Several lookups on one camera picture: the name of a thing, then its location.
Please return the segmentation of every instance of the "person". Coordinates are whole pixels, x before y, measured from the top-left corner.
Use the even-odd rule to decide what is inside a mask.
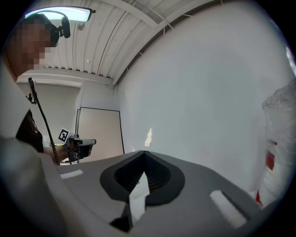
[[[39,60],[44,58],[46,49],[55,47],[58,38],[51,22],[44,14],[35,14],[17,25],[3,52],[3,63],[7,77],[15,82],[18,76],[34,69]],[[21,122],[16,138],[32,145],[38,152],[46,153],[56,162],[51,147],[43,147],[43,137],[29,110]],[[68,157],[65,146],[56,146],[59,161]]]

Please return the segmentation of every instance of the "light fixture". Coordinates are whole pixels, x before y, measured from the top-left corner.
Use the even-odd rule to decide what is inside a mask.
[[[42,9],[37,9],[35,11],[29,12],[25,15],[25,18],[31,16],[32,14],[44,14],[49,20],[60,20],[62,19],[63,15],[56,13],[61,12],[65,14],[69,20],[76,20],[87,22],[92,14],[92,9],[84,8],[84,7],[74,7],[74,6],[53,6],[53,7],[46,7]]]

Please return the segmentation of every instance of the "plastic wrap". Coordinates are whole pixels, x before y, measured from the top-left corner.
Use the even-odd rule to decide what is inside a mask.
[[[266,206],[281,198],[295,172],[296,80],[262,104],[266,118],[266,167],[256,201]]]

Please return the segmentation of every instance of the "dark uniform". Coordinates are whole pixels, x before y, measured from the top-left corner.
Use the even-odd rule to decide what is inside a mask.
[[[42,134],[38,131],[38,128],[33,119],[31,110],[29,110],[22,121],[18,133],[16,135],[18,140],[33,146],[38,152],[43,153],[43,138]]]

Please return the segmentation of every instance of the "man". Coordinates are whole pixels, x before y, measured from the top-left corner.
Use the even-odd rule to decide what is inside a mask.
[[[22,21],[13,31],[3,53],[4,67],[8,72],[5,76],[16,81],[18,76],[34,69],[34,65],[39,64],[39,59],[44,58],[46,48],[55,47],[58,37],[56,28],[44,14],[35,14]],[[43,147],[42,134],[38,131],[30,110],[21,122],[15,137],[29,143],[38,152],[50,155],[54,163],[56,162],[52,148]],[[65,146],[57,146],[56,151],[59,161],[68,157]]]

